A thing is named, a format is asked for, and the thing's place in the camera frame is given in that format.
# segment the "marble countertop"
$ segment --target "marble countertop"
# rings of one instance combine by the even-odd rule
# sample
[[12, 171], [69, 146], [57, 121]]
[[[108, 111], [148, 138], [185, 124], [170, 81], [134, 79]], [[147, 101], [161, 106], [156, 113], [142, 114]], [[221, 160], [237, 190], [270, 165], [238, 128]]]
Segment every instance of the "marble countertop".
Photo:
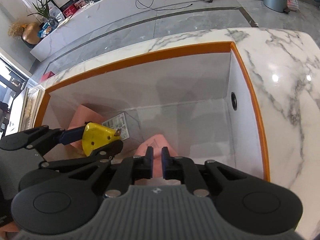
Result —
[[175, 34], [92, 58], [41, 86], [47, 89], [77, 74], [147, 52], [214, 41], [235, 42], [259, 103], [271, 181], [300, 197], [304, 212], [297, 232], [313, 239], [320, 233], [320, 49], [308, 34], [262, 28]]

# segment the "red box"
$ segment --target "red box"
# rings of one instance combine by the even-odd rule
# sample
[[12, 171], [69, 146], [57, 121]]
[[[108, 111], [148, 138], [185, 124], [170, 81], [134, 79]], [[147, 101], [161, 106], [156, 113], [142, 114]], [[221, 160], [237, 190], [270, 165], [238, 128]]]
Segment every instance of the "red box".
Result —
[[52, 76], [54, 76], [54, 75], [55, 75], [55, 74], [54, 74], [52, 71], [49, 71], [48, 73], [44, 74], [44, 75], [41, 77], [39, 83], [45, 81], [46, 79], [48, 79], [48, 78], [50, 78], [50, 77], [52, 77]]
[[77, 11], [77, 8], [71, 4], [67, 9], [63, 11], [63, 14], [65, 17], [69, 17], [70, 15], [73, 15]]

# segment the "gray floor stripe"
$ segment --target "gray floor stripe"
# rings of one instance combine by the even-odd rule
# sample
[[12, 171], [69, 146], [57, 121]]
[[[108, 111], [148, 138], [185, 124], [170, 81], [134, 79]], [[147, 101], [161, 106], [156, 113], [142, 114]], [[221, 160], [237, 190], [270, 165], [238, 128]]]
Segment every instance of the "gray floor stripe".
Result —
[[187, 10], [187, 11], [181, 11], [181, 12], [174, 12], [174, 13], [169, 13], [169, 14], [165, 14], [165, 15], [160, 15], [160, 16], [155, 16], [155, 17], [152, 17], [152, 18], [148, 18], [148, 19], [145, 19], [145, 20], [141, 20], [141, 21], [138, 21], [138, 22], [134, 22], [134, 23], [131, 23], [131, 24], [128, 24], [128, 25], [125, 25], [125, 26], [122, 26], [120, 28], [117, 28], [117, 29], [114, 29], [112, 31], [109, 31], [109, 32], [106, 32], [106, 33], [103, 33], [89, 41], [86, 41], [76, 47], [74, 47], [73, 49], [71, 50], [68, 50], [67, 52], [63, 53], [62, 55], [60, 55], [59, 57], [55, 58], [54, 60], [50, 61], [47, 68], [45, 69], [44, 71], [44, 74], [47, 72], [49, 66], [51, 63], [55, 62], [56, 60], [64, 57], [65, 55], [69, 54], [70, 52], [73, 52], [74, 50], [76, 49], [79, 49], [81, 48], [82, 46], [85, 46], [93, 41], [96, 41], [102, 37], [105, 37], [109, 34], [112, 34], [112, 33], [115, 33], [115, 32], [118, 32], [118, 31], [121, 31], [121, 30], [124, 30], [124, 29], [127, 29], [127, 28], [130, 28], [130, 27], [133, 27], [133, 26], [136, 26], [136, 25], [139, 25], [139, 24], [142, 24], [142, 23], [146, 23], [146, 22], [150, 22], [150, 21], [154, 21], [154, 20], [158, 20], [158, 19], [163, 19], [163, 18], [167, 18], [167, 17], [172, 17], [172, 16], [176, 16], [176, 15], [181, 15], [181, 14], [187, 14], [187, 13], [195, 13], [195, 12], [205, 12], [205, 11], [222, 11], [222, 10], [239, 10], [242, 15], [244, 16], [244, 18], [248, 21], [248, 23], [250, 24], [251, 27], [258, 27], [258, 24], [255, 23], [255, 21], [251, 18], [251, 16], [248, 14], [248, 12], [243, 8], [243, 7], [212, 7], [212, 8], [201, 8], [201, 9], [193, 9], [193, 10]]

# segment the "green plant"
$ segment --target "green plant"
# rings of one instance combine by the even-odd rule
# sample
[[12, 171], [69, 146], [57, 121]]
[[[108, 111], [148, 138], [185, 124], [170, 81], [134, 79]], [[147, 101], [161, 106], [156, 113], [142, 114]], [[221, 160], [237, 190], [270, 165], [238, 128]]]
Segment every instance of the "green plant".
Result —
[[42, 0], [37, 0], [37, 6], [34, 3], [32, 3], [32, 4], [35, 7], [35, 9], [37, 10], [37, 12], [31, 13], [29, 15], [38, 14], [38, 15], [41, 15], [41, 16], [47, 18], [47, 19], [50, 18], [48, 0], [45, 0], [45, 3]]

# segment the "pink cloth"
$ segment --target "pink cloth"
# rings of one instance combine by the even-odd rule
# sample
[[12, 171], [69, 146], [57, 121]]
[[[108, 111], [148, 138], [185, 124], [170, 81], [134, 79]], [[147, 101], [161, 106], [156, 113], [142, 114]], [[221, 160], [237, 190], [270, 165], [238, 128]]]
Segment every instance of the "pink cloth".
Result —
[[[80, 126], [84, 126], [85, 122], [95, 122], [98, 124], [101, 124], [105, 119], [102, 117], [102, 115], [96, 113], [95, 111], [83, 106], [79, 105], [71, 122], [69, 125], [68, 130], [77, 128]], [[76, 141], [73, 143], [70, 143], [73, 147], [82, 150], [82, 141]]]
[[162, 177], [162, 163], [161, 163], [161, 150], [162, 147], [167, 147], [170, 156], [177, 156], [176, 151], [169, 145], [168, 141], [162, 134], [156, 134], [150, 137], [148, 140], [140, 144], [135, 155], [144, 156], [148, 146], [153, 147], [153, 174], [154, 178]]

